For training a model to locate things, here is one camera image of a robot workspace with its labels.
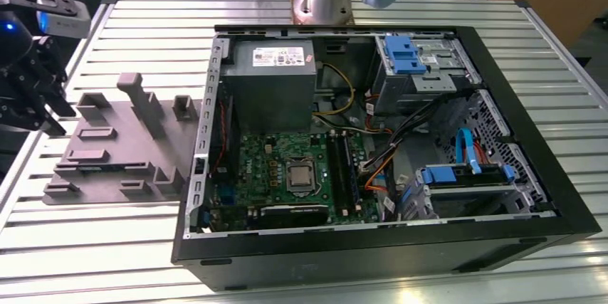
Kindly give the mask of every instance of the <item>green circuit board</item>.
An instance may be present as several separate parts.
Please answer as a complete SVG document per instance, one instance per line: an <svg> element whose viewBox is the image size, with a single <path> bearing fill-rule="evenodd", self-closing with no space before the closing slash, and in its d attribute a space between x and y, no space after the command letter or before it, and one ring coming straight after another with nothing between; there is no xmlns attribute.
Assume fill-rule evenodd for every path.
<svg viewBox="0 0 608 304"><path fill-rule="evenodd" d="M248 206L272 204L321 204L329 208L328 225L360 224L378 221L376 200L361 200L361 210L348 216L337 215L332 199L332 175L328 166L325 135L274 134L244 135L240 141L238 182L233 193L233 207L222 206L222 222L229 230L246 229L242 211ZM349 152L354 161L364 160L365 149L358 133L348 138ZM314 189L304 194L289 191L288 167L292 163L313 165Z"/></svg>

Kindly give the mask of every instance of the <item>sticker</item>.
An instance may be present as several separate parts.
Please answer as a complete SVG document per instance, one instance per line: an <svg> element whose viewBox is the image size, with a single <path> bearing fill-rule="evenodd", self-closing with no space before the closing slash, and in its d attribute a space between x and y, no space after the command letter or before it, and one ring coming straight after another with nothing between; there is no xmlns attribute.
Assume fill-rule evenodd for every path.
<svg viewBox="0 0 608 304"><path fill-rule="evenodd" d="M100 167L78 167L78 171L101 171Z"/></svg>
<svg viewBox="0 0 608 304"><path fill-rule="evenodd" d="M394 213L394 202L390 201L388 197L384 198L384 207L388 209L389 212Z"/></svg>
<svg viewBox="0 0 608 304"><path fill-rule="evenodd" d="M289 67L304 64L304 48L301 46L253 49L253 67Z"/></svg>
<svg viewBox="0 0 608 304"><path fill-rule="evenodd" d="M372 103L365 103L365 112L369 115L373 115L373 104Z"/></svg>
<svg viewBox="0 0 608 304"><path fill-rule="evenodd" d="M437 59L434 58L434 56L421 56L420 61L422 63L437 63Z"/></svg>

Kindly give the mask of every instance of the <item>cpu socket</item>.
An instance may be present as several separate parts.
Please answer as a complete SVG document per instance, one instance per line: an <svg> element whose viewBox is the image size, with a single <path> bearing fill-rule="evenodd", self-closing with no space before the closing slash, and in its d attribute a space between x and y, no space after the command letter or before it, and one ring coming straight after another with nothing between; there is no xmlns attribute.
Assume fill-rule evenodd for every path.
<svg viewBox="0 0 608 304"><path fill-rule="evenodd" d="M297 197L306 196L314 191L314 162L312 160L290 160L286 166L286 191Z"/></svg>

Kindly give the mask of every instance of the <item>aluminum slotted surface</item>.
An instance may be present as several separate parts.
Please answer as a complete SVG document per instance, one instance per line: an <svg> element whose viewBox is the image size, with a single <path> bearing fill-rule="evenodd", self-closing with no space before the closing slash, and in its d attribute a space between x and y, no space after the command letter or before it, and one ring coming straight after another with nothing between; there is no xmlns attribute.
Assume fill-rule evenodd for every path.
<svg viewBox="0 0 608 304"><path fill-rule="evenodd" d="M88 42L68 100L102 92L124 100L117 74L144 74L160 100L202 96L213 25L289 23L288 0L120 0ZM537 123L604 232L492 273L213 295L170 262L177 203L45 206L40 199L68 138L44 135L16 179L0 231L0 301L518 303L608 299L608 112L541 25L509 1L353 3L358 24L473 26ZM68 134L76 121L62 121Z"/></svg>

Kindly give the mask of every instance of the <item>motherboard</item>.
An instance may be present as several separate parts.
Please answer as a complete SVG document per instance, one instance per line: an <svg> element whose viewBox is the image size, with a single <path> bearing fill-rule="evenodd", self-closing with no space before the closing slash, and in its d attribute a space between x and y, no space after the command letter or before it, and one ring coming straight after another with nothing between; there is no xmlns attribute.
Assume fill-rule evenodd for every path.
<svg viewBox="0 0 608 304"><path fill-rule="evenodd" d="M349 162L354 164L366 159L360 134L348 134L348 137L340 138L348 146ZM237 182L234 185L218 185L218 206L210 210L217 231L254 229L254 216L258 213L261 215L265 208L273 211L282 207L309 210L320 208L325 211L326 218L322 225L378 221L373 194L358 196L354 170L348 174L345 183L354 185L352 193L356 193L356 199L350 194L344 196L352 201L352 206L337 198L341 194L336 193L332 186L337 180L332 178L340 177L336 164L348 163L333 159L336 156L330 155L332 149L328 148L328 145L332 147L332 139L334 138L329 134L241 136Z"/></svg>

